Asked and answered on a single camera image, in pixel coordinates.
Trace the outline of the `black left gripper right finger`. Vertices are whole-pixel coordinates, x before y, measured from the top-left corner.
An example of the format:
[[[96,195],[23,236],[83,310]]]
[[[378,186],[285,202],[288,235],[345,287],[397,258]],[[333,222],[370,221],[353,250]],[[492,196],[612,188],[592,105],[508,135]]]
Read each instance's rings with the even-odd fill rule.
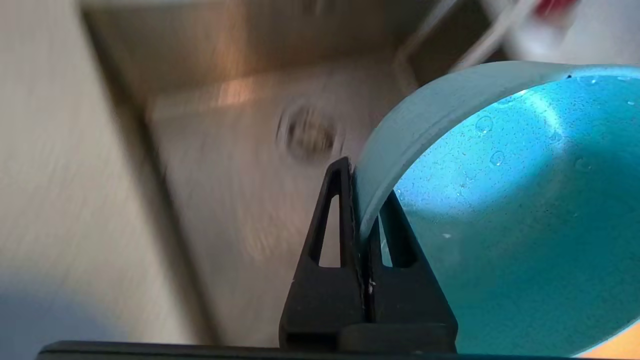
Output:
[[[395,193],[366,240],[366,345],[376,353],[457,353],[457,319]]]

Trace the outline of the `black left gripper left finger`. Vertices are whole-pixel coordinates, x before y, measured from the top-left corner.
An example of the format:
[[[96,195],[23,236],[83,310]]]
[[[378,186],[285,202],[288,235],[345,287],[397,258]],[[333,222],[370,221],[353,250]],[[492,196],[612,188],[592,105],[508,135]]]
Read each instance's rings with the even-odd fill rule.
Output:
[[[326,169],[301,255],[279,320],[279,346],[336,350],[345,328],[366,319],[350,160]],[[331,202],[338,199],[339,266],[320,265]]]

